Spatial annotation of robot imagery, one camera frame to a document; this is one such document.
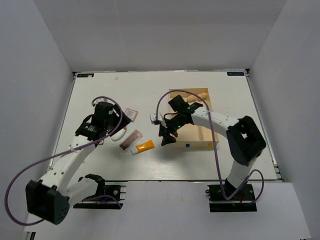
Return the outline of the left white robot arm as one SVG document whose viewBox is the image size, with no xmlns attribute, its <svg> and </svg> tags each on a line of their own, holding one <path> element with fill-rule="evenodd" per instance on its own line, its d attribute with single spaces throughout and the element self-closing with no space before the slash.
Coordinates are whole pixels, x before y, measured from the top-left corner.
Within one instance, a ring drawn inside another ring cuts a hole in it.
<svg viewBox="0 0 320 240">
<path fill-rule="evenodd" d="M 105 179 L 93 173 L 80 177 L 70 185 L 74 174 L 85 159 L 105 137 L 126 127 L 131 120 L 117 104 L 101 101 L 95 104 L 94 113 L 85 118 L 69 146 L 53 168 L 38 181 L 31 180 L 25 187 L 27 210 L 52 224 L 60 224 L 69 209 L 85 200 L 106 197 Z"/>
</svg>

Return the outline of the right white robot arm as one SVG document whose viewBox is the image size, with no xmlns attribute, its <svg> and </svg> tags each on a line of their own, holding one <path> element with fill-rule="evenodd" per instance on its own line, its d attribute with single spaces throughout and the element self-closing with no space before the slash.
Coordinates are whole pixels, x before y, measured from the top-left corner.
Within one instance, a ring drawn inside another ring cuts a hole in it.
<svg viewBox="0 0 320 240">
<path fill-rule="evenodd" d="M 210 110 L 203 99 L 200 101 L 189 104 L 177 95 L 168 102 L 175 116 L 165 118 L 158 104 L 150 120 L 154 125 L 159 125 L 158 136 L 162 137 L 162 146 L 175 143 L 178 130 L 188 124 L 205 127 L 225 137 L 233 158 L 225 192 L 229 198 L 236 200 L 243 195 L 243 185 L 248 181 L 254 162 L 266 148 L 266 141 L 250 116 L 229 117 Z"/>
</svg>

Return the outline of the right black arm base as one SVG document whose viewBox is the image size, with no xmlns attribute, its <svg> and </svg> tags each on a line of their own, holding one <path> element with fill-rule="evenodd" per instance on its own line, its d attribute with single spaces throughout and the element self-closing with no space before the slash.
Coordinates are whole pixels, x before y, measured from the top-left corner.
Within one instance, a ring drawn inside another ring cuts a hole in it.
<svg viewBox="0 0 320 240">
<path fill-rule="evenodd" d="M 208 196 L 211 213 L 248 213 L 257 211 L 256 203 L 252 203 L 256 197 L 251 184 L 245 185 L 230 200 L 226 200 L 223 197 L 219 184 L 208 185 L 205 193 Z"/>
</svg>

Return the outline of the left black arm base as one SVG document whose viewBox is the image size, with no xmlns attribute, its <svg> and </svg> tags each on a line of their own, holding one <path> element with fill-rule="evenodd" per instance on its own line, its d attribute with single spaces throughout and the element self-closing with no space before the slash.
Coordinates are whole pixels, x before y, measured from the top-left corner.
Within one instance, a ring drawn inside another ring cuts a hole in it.
<svg viewBox="0 0 320 240">
<path fill-rule="evenodd" d="M 78 181 L 83 178 L 93 180 L 97 184 L 97 189 L 93 195 L 75 204 L 74 209 L 120 210 L 122 208 L 127 192 L 125 182 L 107 181 L 96 174 L 87 174 Z"/>
</svg>

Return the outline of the long clear eyeshadow palette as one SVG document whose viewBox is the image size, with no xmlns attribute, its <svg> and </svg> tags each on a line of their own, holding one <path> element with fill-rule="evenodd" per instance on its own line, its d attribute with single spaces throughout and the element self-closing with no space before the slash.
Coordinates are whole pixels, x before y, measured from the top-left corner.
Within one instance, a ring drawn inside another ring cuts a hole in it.
<svg viewBox="0 0 320 240">
<path fill-rule="evenodd" d="M 143 134 L 139 130 L 134 130 L 120 145 L 119 147 L 126 152 L 130 149 L 138 140 L 141 139 Z"/>
</svg>

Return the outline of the white bottle brown cap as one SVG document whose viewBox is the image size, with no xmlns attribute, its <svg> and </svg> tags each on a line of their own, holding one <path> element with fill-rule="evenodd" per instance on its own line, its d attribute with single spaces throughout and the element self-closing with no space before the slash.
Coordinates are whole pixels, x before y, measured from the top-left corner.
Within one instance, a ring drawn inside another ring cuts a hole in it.
<svg viewBox="0 0 320 240">
<path fill-rule="evenodd" d="M 115 133 L 115 134 L 113 134 L 112 136 L 111 136 L 111 140 L 113 141 L 113 142 L 117 142 L 117 141 L 119 141 L 124 135 L 125 135 L 125 133 L 126 133 L 126 129 L 121 129 L 121 130 L 119 130 L 117 133 Z"/>
</svg>

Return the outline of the peach square compact case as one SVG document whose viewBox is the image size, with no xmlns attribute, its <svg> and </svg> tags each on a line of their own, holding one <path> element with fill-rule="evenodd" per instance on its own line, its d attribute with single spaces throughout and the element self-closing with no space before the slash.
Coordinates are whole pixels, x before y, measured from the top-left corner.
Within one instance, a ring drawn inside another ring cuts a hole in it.
<svg viewBox="0 0 320 240">
<path fill-rule="evenodd" d="M 134 122 L 138 116 L 138 111 L 130 108 L 127 108 L 124 113 L 132 122 Z"/>
</svg>

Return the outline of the beige makeup sponge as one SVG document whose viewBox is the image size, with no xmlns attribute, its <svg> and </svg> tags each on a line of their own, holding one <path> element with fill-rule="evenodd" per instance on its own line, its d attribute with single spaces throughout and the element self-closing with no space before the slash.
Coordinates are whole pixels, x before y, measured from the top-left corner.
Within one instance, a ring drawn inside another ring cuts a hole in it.
<svg viewBox="0 0 320 240">
<path fill-rule="evenodd" d="M 192 102 L 196 102 L 198 100 L 198 98 L 195 95 L 189 95 L 186 98 L 186 100 L 187 100 L 188 103 L 192 103 Z"/>
<path fill-rule="evenodd" d="M 208 94 L 206 92 L 201 92 L 197 94 L 198 97 L 202 98 L 202 99 L 206 99 L 206 97 L 208 96 Z"/>
</svg>

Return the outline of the orange sunscreen tube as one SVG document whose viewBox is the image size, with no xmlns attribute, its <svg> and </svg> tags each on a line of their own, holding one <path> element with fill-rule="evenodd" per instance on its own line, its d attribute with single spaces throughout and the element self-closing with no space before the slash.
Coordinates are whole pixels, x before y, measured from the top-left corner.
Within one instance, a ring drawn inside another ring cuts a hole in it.
<svg viewBox="0 0 320 240">
<path fill-rule="evenodd" d="M 131 151 L 132 155 L 137 155 L 137 154 L 140 154 L 142 152 L 145 152 L 145 151 L 148 151 L 148 150 L 151 150 L 151 149 L 154 149 L 154 148 L 155 148 L 155 145 L 154 145 L 153 141 L 152 140 L 148 140 L 148 141 L 146 141 L 144 143 L 141 143 L 139 145 L 136 145 L 136 146 L 132 147 L 130 149 L 130 151 Z"/>
</svg>

